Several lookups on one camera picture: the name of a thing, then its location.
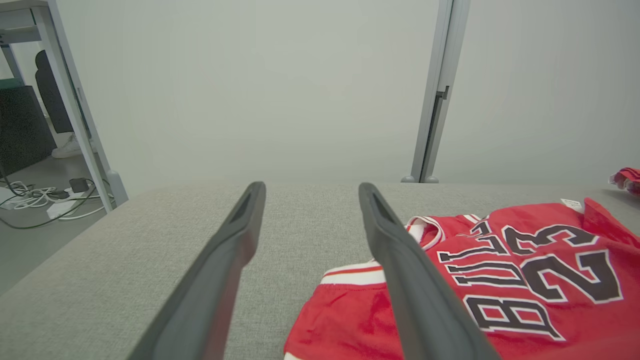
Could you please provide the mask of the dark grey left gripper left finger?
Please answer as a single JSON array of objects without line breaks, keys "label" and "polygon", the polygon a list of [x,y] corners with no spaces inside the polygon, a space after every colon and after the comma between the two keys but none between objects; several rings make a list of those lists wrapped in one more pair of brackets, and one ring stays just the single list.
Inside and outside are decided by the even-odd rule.
[{"label": "dark grey left gripper left finger", "polygon": [[250,183],[127,360],[224,360],[240,278],[258,250],[265,203],[265,183]]}]

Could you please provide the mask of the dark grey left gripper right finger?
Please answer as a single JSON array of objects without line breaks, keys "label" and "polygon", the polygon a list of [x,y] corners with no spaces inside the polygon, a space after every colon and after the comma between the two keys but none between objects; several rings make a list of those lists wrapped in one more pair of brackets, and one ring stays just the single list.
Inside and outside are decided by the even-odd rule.
[{"label": "dark grey left gripper right finger", "polygon": [[358,187],[371,255],[384,271],[404,360],[501,360],[372,183]]}]

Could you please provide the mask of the red jersey shirt white sleeves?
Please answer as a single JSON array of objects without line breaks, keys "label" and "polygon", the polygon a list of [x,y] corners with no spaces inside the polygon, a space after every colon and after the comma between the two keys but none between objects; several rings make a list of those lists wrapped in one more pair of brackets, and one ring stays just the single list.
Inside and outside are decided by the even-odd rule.
[{"label": "red jersey shirt white sleeves", "polygon": [[[590,198],[406,225],[503,360],[640,360],[640,237]],[[283,360],[405,360],[375,260],[327,271]]]}]

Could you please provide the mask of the red shorts with white stripe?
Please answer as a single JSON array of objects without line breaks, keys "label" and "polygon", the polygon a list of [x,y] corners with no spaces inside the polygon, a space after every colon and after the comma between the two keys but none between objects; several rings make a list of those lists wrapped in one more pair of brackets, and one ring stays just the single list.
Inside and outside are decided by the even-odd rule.
[{"label": "red shorts with white stripe", "polygon": [[640,198],[640,170],[624,167],[608,178],[608,183],[615,185],[617,189],[626,191]]}]

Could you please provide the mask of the white sneaker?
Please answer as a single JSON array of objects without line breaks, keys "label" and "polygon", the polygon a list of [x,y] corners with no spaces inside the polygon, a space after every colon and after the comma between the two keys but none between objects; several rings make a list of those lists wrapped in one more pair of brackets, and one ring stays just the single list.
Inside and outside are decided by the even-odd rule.
[{"label": "white sneaker", "polygon": [[55,148],[51,153],[51,157],[55,159],[80,157],[82,155],[83,151],[75,133],[71,133],[67,141],[62,146]]}]

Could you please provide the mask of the grey wheeled stand leg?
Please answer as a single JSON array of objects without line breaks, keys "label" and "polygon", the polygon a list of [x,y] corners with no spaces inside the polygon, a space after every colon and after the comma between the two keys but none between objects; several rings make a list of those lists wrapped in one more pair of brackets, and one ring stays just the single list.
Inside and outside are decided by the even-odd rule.
[{"label": "grey wheeled stand leg", "polygon": [[0,51],[14,78],[23,74],[10,47],[41,42],[81,153],[106,212],[129,198],[121,176],[111,169],[83,91],[57,0],[0,0]]}]

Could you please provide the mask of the black computer tower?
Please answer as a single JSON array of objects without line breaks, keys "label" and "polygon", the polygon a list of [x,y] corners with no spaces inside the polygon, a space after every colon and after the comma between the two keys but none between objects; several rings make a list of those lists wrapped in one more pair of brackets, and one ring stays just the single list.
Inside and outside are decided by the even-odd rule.
[{"label": "black computer tower", "polygon": [[0,174],[41,162],[56,147],[33,87],[0,89]]}]

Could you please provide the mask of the black trouser leg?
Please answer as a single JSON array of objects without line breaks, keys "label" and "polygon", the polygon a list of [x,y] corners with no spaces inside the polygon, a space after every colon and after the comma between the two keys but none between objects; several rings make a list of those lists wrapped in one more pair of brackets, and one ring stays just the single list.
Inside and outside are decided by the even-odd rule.
[{"label": "black trouser leg", "polygon": [[55,132],[73,132],[73,126],[71,125],[45,50],[39,51],[35,55],[35,66],[35,80],[38,91]]}]

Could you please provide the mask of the grey partition post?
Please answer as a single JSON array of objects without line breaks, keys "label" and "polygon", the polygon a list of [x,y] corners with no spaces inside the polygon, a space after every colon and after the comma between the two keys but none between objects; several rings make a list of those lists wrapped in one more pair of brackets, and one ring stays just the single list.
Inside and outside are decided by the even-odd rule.
[{"label": "grey partition post", "polygon": [[471,0],[438,0],[422,112],[409,175],[403,183],[439,183],[434,174],[466,34]]}]

